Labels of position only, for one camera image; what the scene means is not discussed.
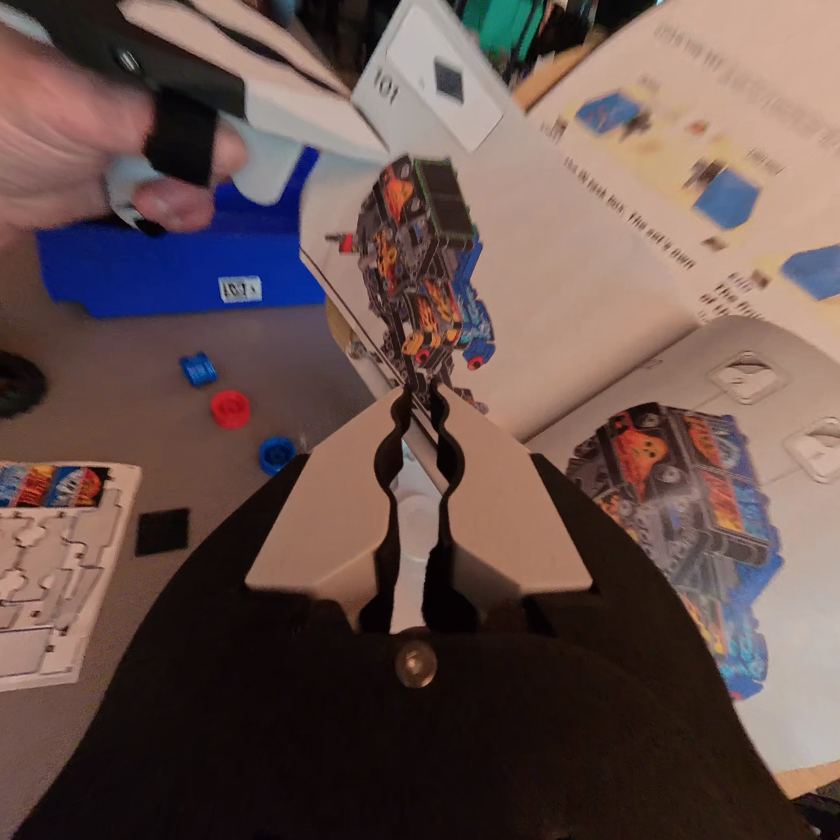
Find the person's left hand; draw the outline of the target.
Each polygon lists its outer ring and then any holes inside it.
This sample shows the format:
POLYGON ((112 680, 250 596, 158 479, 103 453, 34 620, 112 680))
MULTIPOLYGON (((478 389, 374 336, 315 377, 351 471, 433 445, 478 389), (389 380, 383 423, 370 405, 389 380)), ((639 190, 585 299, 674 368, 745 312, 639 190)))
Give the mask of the person's left hand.
POLYGON ((153 126, 147 93, 3 25, 2 249, 36 230, 104 216, 112 159, 140 155, 153 126))

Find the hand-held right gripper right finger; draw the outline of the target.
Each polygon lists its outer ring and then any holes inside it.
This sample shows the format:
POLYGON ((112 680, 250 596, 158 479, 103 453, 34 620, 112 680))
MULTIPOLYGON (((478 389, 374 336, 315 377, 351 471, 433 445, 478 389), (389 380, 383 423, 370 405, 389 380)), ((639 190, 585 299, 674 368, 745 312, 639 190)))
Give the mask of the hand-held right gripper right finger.
POLYGON ((535 595, 587 592, 592 576, 530 452, 453 389, 431 396, 445 489, 427 563, 431 631, 475 631, 535 595))

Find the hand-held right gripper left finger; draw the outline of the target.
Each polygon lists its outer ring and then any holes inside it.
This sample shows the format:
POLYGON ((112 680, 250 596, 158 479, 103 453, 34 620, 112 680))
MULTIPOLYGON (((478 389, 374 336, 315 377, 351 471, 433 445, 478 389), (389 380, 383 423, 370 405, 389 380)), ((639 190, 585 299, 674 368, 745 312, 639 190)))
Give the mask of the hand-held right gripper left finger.
POLYGON ((252 592, 334 602, 354 631, 388 631, 400 565, 392 483, 413 414, 386 393, 317 445, 247 573, 252 592))

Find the black square plate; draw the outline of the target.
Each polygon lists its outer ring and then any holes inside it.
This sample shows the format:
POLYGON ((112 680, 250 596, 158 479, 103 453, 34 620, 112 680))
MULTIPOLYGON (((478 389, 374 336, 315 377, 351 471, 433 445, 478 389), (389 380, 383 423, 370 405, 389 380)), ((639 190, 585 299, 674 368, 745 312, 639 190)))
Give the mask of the black square plate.
POLYGON ((190 540, 189 508, 149 511, 140 514, 134 555, 148 557, 185 550, 190 540))

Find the small red wheel hub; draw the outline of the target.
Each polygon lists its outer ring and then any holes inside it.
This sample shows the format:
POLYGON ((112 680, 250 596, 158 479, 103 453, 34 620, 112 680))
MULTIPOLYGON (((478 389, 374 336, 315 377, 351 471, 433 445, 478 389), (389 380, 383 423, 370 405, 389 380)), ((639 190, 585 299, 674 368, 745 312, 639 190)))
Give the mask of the small red wheel hub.
POLYGON ((209 406, 215 424, 224 430, 240 429, 250 422, 249 399, 236 390, 227 390, 213 395, 209 406))

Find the black rubber tire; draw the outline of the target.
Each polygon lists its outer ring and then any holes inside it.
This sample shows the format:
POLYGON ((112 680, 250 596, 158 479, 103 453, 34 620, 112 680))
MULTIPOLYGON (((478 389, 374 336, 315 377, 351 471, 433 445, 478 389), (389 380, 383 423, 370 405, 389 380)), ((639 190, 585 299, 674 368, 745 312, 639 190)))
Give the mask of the black rubber tire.
POLYGON ((1 419, 29 412, 47 392, 47 379, 36 364, 19 354, 1 352, 1 419))

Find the grey desk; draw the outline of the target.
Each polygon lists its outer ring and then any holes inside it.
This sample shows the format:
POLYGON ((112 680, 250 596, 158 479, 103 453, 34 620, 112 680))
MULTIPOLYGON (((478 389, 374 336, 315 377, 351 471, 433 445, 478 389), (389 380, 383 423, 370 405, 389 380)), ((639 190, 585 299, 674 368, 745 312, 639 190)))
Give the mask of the grey desk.
POLYGON ((122 552, 75 684, 2 694, 2 838, 14 835, 95 714, 123 652, 188 557, 266 482, 269 437, 311 449, 375 398, 336 344, 324 306, 99 320, 53 302, 33 237, 2 252, 2 349, 35 362, 49 391, 2 421, 2 459, 139 466, 122 552), (205 352, 216 383, 193 388, 179 359, 205 352), (248 425, 215 424, 212 396, 247 396, 248 425), (184 550, 134 555, 139 516, 189 508, 184 550))

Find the instruction booklet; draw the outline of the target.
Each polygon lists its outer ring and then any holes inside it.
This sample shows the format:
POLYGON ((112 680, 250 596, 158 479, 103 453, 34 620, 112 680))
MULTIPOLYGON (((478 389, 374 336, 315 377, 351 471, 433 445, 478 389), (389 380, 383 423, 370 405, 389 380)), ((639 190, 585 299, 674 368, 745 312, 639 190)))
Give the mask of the instruction booklet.
POLYGON ((324 154, 301 254, 377 374, 448 376, 680 594, 767 764, 838 760, 838 2, 664 2, 523 113, 442 2, 353 99, 455 171, 375 233, 324 154))

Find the blue storage bin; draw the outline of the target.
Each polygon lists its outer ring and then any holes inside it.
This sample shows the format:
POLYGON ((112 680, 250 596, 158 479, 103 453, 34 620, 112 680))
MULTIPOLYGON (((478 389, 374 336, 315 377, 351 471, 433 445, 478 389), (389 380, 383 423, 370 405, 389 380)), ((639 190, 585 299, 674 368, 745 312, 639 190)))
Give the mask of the blue storage bin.
POLYGON ((150 237, 110 218, 37 233, 45 288, 100 319, 322 304, 299 256, 301 193, 318 158, 305 149, 270 206, 220 185, 212 223, 193 234, 150 237))

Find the white sticker sheet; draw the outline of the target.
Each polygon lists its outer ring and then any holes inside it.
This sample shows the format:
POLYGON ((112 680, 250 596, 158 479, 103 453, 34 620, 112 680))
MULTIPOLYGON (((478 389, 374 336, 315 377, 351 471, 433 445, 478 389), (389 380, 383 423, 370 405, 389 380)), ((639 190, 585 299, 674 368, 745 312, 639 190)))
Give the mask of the white sticker sheet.
POLYGON ((78 680, 141 467, 1 464, 1 691, 78 680))

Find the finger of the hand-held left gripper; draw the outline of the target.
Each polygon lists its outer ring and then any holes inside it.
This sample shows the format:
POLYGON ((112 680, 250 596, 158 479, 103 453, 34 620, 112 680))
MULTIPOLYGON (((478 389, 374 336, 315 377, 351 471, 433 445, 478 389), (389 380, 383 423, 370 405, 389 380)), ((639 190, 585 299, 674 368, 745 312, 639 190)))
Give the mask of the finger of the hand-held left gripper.
POLYGON ((297 89, 291 73, 332 95, 350 90, 319 55, 242 2, 130 1, 125 17, 146 32, 240 75, 297 89))
POLYGON ((359 161, 389 159, 388 147, 353 105, 350 90, 311 56, 290 65, 262 56, 248 59, 244 82, 252 128, 359 161))

